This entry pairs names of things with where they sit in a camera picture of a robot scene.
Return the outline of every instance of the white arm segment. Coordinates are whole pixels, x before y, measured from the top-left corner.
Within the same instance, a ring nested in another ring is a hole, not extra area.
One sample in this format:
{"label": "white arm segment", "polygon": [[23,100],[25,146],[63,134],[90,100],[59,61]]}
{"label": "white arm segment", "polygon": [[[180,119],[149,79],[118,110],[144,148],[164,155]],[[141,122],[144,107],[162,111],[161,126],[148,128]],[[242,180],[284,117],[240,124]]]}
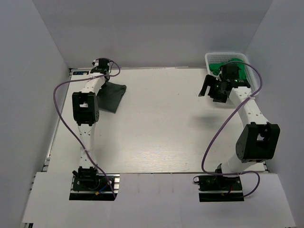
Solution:
{"label": "white arm segment", "polygon": [[[250,94],[250,88],[243,86],[233,88],[229,95],[229,99],[236,107],[238,107]],[[251,122],[255,122],[256,124],[267,124],[268,122],[268,120],[261,113],[254,99],[250,99],[248,102],[246,102],[239,109],[238,114],[241,117],[243,127]],[[237,157],[237,154],[234,153],[227,162],[221,165],[221,169],[222,173],[241,173],[254,164],[256,164],[256,162],[242,163],[242,161]]]}
{"label": "white arm segment", "polygon": [[[105,83],[105,77],[99,77],[94,78],[94,76],[98,76],[100,73],[90,73],[90,77],[93,78],[92,80],[88,81],[86,85],[82,88],[82,93],[89,93],[93,92],[96,95],[98,94],[98,91],[100,90],[101,86]],[[94,134],[95,134],[95,127],[96,123],[94,123],[92,126],[89,126],[88,124],[81,124],[78,126],[79,129],[79,135],[81,142],[85,145],[86,150],[88,151],[90,157],[96,163],[95,159],[95,153],[94,153]],[[81,147],[80,149],[80,164],[79,166],[82,166],[84,169],[89,169],[92,165],[89,158],[87,157],[84,149]]]}

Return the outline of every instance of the dark gray cloth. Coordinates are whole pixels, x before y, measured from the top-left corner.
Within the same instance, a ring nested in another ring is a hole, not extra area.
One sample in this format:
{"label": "dark gray cloth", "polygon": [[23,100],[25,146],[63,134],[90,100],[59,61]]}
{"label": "dark gray cloth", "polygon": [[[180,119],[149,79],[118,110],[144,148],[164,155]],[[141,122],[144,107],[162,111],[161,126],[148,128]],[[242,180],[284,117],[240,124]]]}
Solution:
{"label": "dark gray cloth", "polygon": [[125,85],[118,85],[111,82],[104,83],[96,96],[98,108],[116,113],[126,89],[127,86]]}

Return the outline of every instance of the plastic basket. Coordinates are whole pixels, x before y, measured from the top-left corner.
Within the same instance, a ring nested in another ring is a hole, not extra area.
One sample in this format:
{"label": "plastic basket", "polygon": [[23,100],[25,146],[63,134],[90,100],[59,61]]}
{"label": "plastic basket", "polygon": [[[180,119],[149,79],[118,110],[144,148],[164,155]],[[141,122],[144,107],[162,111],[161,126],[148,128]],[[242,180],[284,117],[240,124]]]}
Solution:
{"label": "plastic basket", "polygon": [[[222,63],[228,62],[232,58],[239,58],[242,59],[245,63],[249,63],[247,57],[242,53],[237,52],[210,52],[205,55],[206,65],[207,65],[207,72],[209,75],[214,75],[210,72],[209,64],[210,63]],[[251,86],[251,91],[254,92],[259,87],[259,78],[253,73],[253,70],[245,66],[245,73],[246,78]]]}

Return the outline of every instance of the laundry basket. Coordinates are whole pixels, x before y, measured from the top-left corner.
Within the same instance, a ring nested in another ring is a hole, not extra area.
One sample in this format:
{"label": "laundry basket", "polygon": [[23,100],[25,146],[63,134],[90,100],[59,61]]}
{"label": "laundry basket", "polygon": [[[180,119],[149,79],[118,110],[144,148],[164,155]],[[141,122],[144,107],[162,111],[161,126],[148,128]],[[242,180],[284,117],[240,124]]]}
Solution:
{"label": "laundry basket", "polygon": [[[242,53],[237,52],[210,52],[205,55],[207,72],[209,75],[214,75],[210,69],[209,64],[211,63],[222,63],[228,62],[232,58],[242,59],[245,63],[249,63],[247,57]],[[260,83],[259,78],[256,74],[253,73],[253,70],[245,66],[246,78],[251,86],[251,91],[254,92],[258,89]]]}

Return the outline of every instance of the tabletop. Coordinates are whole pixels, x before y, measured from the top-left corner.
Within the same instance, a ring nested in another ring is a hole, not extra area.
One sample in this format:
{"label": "tabletop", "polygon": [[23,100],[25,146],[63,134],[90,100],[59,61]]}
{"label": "tabletop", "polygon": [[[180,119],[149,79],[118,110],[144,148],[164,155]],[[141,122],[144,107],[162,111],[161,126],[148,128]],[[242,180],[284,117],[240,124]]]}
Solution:
{"label": "tabletop", "polygon": [[[95,157],[107,173],[201,172],[204,152],[220,126],[233,111],[233,104],[214,103],[198,97],[206,69],[123,69],[112,83],[126,85],[115,114],[100,111],[95,130]],[[73,75],[71,79],[85,76]],[[72,93],[86,82],[69,85],[63,118],[79,134],[73,119]],[[214,171],[235,153],[243,130],[235,115],[206,159]],[[71,172],[80,160],[80,145],[60,122],[51,147],[48,172]],[[264,171],[258,163],[251,170]]]}

